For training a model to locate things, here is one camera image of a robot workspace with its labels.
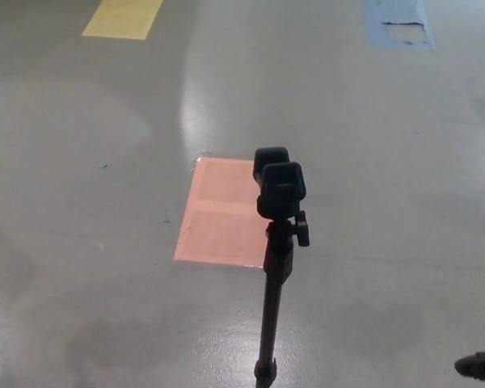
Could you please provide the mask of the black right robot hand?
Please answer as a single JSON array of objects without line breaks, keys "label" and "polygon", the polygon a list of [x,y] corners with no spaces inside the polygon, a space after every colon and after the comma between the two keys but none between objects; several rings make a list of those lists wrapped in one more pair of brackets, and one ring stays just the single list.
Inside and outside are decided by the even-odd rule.
[{"label": "black right robot hand", "polygon": [[485,352],[476,352],[455,361],[454,368],[463,377],[485,382]]}]

